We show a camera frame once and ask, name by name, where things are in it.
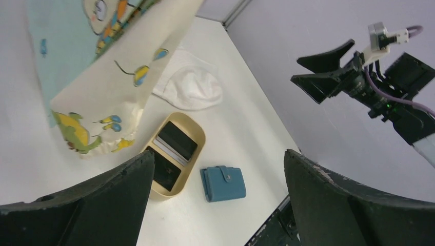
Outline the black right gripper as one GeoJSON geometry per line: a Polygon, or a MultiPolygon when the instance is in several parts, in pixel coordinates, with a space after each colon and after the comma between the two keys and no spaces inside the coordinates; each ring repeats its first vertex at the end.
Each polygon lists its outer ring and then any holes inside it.
{"type": "Polygon", "coordinates": [[[353,58],[343,67],[340,66],[341,58],[355,45],[353,39],[349,39],[341,46],[320,54],[299,57],[296,62],[313,73],[294,75],[290,81],[301,88],[317,104],[326,98],[337,96],[343,92],[349,97],[367,106],[374,112],[387,110],[388,101],[385,97],[377,94],[369,84],[369,76],[366,76],[364,55],[355,52],[353,58]],[[339,70],[339,76],[334,73],[326,73],[339,70]]]}

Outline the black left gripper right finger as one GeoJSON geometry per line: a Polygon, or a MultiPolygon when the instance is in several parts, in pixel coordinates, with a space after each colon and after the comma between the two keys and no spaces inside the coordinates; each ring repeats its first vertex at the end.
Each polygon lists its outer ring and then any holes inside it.
{"type": "Polygon", "coordinates": [[[285,179],[302,245],[434,245],[434,203],[383,192],[288,149],[285,179]]]}

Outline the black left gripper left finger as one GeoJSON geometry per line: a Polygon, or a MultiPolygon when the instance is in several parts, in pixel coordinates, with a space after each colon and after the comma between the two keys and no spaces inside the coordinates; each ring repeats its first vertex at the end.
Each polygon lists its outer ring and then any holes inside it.
{"type": "Polygon", "coordinates": [[[136,245],[154,174],[150,151],[67,189],[1,206],[1,245],[136,245]]]}

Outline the black card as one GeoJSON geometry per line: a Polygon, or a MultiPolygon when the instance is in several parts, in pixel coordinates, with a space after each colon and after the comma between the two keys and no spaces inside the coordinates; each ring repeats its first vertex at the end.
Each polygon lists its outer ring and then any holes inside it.
{"type": "Polygon", "coordinates": [[[157,138],[167,146],[171,147],[174,152],[178,153],[186,161],[191,160],[195,150],[197,149],[197,143],[172,121],[168,121],[163,126],[157,134],[157,138]]]}
{"type": "Polygon", "coordinates": [[[172,191],[177,179],[181,174],[181,169],[167,160],[151,146],[147,146],[145,150],[154,154],[154,181],[156,181],[169,192],[172,191]]]}

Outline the white silver card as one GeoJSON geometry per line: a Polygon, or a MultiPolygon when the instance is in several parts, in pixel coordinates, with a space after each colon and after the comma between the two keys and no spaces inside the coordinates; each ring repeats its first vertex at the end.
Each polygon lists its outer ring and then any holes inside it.
{"type": "Polygon", "coordinates": [[[153,143],[156,146],[158,146],[160,149],[162,149],[166,154],[168,154],[173,159],[175,159],[182,166],[185,167],[187,165],[188,160],[186,160],[180,153],[178,153],[173,147],[171,147],[169,144],[163,141],[160,137],[157,136],[153,140],[153,143]]]}

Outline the blue leather card holder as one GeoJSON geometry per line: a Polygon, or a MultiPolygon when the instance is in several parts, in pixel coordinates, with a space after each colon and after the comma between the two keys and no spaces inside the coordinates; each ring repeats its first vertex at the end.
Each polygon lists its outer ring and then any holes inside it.
{"type": "Polygon", "coordinates": [[[246,197],[246,186],[240,168],[215,166],[200,169],[205,198],[219,202],[246,197]]]}

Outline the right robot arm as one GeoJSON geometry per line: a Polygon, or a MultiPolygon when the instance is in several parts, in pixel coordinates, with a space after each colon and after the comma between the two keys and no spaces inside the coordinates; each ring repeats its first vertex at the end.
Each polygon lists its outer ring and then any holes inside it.
{"type": "Polygon", "coordinates": [[[317,104],[343,92],[369,108],[370,118],[390,121],[394,130],[434,165],[434,110],[413,98],[434,79],[434,69],[403,53],[383,74],[378,61],[365,65],[356,51],[343,67],[341,58],[355,45],[349,39],[328,52],[300,57],[297,63],[310,74],[294,75],[291,82],[317,104]]]}

